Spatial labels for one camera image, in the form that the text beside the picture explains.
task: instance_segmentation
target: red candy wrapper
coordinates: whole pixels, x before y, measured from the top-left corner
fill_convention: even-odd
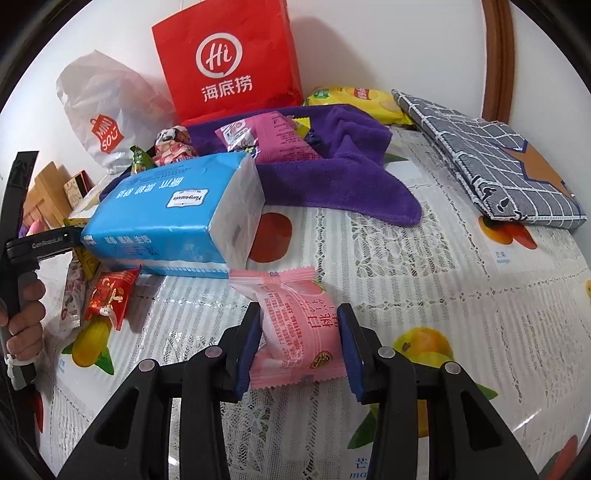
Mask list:
[[[157,167],[197,157],[197,152],[190,145],[191,136],[181,125],[162,130],[156,138],[156,156],[153,158]]]
[[[120,272],[104,272],[96,281],[84,320],[90,320],[94,315],[109,317],[115,330],[121,330],[125,308],[135,280],[139,275],[139,268]]]

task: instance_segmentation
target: chinese characters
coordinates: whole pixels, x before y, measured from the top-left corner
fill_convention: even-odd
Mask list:
[[[166,188],[172,188],[172,187],[178,187],[179,185],[181,185],[181,182],[184,180],[184,177],[176,177],[174,179],[167,179],[167,180],[163,180],[162,183],[160,184],[160,186],[158,187],[159,189],[166,189]],[[131,195],[132,193],[134,195],[137,195],[138,193],[147,193],[147,192],[151,192],[154,187],[156,186],[155,183],[148,183],[147,185],[140,185],[139,187],[137,187],[135,189],[126,189],[126,190],[121,190],[118,194],[117,197],[115,198],[124,198],[124,197],[128,197],[129,195]]]
[[[105,237],[105,242],[111,245],[127,245],[127,244],[150,244],[152,240],[148,235],[138,235],[131,239],[130,236],[118,236],[115,238],[114,236],[107,236]]]
[[[252,90],[252,78],[250,75],[237,77],[233,80],[224,80],[215,85],[207,85],[201,89],[203,101],[215,100],[225,96],[244,93]]]
[[[338,325],[335,306],[327,305],[323,299],[301,301],[300,306],[308,318],[308,325],[312,328],[336,327]]]
[[[495,252],[496,262],[500,263],[511,263],[511,259],[507,258],[505,252]]]

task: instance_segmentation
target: tablecloth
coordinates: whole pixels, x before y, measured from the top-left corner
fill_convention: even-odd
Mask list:
[[[480,213],[416,131],[392,128],[385,168],[421,203],[414,228],[359,213],[273,207],[293,237],[286,256],[252,270],[312,265],[336,304],[350,302],[359,322],[392,345],[414,327],[438,331],[472,378],[498,393],[491,402],[540,471],[590,419],[591,272],[571,234],[528,226],[536,248],[502,244],[483,233]],[[67,255],[43,262],[46,322],[57,321]],[[61,350],[75,337],[45,338],[37,389],[43,401],[39,448],[57,473],[89,423],[144,358],[186,360],[237,325],[248,299],[226,280],[141,275],[120,332],[109,338],[115,374],[77,367]],[[169,466],[178,478],[178,418],[173,406]],[[348,449],[369,412],[346,378],[249,390],[222,404],[231,476],[236,480],[363,478],[371,444]],[[427,438],[418,478],[427,479]]]

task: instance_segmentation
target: potato chip bag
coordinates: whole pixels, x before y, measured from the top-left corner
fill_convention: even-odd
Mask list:
[[[317,88],[304,105],[335,105],[348,103],[373,116],[384,125],[412,125],[413,121],[401,110],[390,93],[367,88]]]

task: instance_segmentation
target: plaid cloth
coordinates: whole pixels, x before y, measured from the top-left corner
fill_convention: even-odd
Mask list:
[[[576,228],[587,216],[560,176],[507,124],[392,90],[472,202],[494,220]]]

